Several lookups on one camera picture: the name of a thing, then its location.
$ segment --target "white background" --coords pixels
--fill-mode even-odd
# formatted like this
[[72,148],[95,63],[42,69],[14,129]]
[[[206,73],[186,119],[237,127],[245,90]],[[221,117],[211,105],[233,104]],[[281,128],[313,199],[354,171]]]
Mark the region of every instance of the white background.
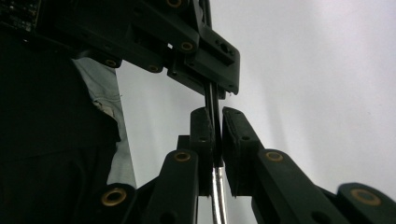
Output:
[[[245,113],[267,148],[288,153],[336,192],[360,182],[396,200],[396,2],[216,0],[213,29],[242,56]],[[118,70],[137,186],[158,175],[204,96],[163,74]],[[230,223],[255,223],[250,199],[227,199]],[[200,200],[199,223],[211,223]]]

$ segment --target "person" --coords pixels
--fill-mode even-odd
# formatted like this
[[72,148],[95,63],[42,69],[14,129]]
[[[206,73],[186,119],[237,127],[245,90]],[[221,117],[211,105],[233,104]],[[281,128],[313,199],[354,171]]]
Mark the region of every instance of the person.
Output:
[[0,80],[1,223],[74,223],[107,184],[135,187],[114,70],[0,27]]

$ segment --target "silver rod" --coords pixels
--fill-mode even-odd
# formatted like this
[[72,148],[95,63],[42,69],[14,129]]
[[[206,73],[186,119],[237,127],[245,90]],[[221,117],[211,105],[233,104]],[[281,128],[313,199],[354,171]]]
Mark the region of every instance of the silver rod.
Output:
[[227,208],[224,197],[222,167],[214,167],[212,172],[212,213],[214,224],[227,224]]

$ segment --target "white wall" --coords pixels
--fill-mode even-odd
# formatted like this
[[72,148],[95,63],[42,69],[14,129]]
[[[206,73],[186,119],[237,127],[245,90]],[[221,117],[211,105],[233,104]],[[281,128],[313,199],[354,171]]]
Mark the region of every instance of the white wall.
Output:
[[[396,200],[396,2],[216,0],[214,30],[241,52],[240,93],[263,144],[288,153],[317,185],[361,182]],[[204,97],[166,74],[118,70],[137,185],[154,178]],[[199,223],[211,223],[208,200]],[[228,198],[230,223],[255,223]]]

